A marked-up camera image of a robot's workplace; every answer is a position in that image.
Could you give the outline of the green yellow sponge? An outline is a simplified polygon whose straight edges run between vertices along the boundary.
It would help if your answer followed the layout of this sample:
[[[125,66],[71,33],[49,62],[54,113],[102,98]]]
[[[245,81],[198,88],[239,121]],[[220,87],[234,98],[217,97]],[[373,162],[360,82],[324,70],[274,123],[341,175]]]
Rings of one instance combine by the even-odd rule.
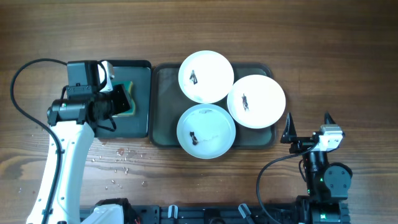
[[[113,89],[115,89],[116,85],[123,85],[125,87],[125,90],[128,93],[129,100],[131,103],[131,109],[129,109],[125,112],[119,113],[119,114],[115,114],[115,115],[113,115],[113,117],[134,116],[136,114],[136,103],[132,97],[132,91],[133,91],[133,86],[134,86],[133,82],[132,81],[112,82],[112,85],[113,85]]]

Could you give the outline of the white plate top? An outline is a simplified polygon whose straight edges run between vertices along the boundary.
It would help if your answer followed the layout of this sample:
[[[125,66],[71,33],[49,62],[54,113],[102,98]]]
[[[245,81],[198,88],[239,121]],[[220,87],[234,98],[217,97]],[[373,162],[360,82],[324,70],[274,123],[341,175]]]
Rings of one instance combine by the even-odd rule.
[[[178,71],[178,84],[196,103],[216,103],[232,89],[234,71],[226,57],[211,50],[189,55]]]

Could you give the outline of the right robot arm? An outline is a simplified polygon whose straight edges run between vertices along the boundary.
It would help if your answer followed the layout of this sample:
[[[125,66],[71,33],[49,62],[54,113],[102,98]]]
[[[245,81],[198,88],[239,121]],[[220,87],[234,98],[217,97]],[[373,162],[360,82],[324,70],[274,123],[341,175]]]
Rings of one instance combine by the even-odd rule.
[[[292,220],[294,223],[350,223],[348,190],[352,170],[340,163],[330,163],[328,153],[337,150],[345,137],[329,113],[324,124],[310,137],[298,137],[292,115],[287,115],[281,143],[290,144],[289,152],[302,156],[307,196],[298,196]]]

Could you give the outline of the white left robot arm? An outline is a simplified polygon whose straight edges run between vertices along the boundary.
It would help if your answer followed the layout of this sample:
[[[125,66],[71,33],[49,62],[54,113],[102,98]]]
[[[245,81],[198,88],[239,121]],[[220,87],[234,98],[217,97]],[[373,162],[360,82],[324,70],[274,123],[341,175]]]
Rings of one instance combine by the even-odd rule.
[[[112,85],[113,66],[105,60],[68,62],[66,97],[47,110],[49,153],[39,194],[28,223],[79,223],[80,190],[88,151],[100,121],[117,128],[114,116],[132,108],[122,84]]]

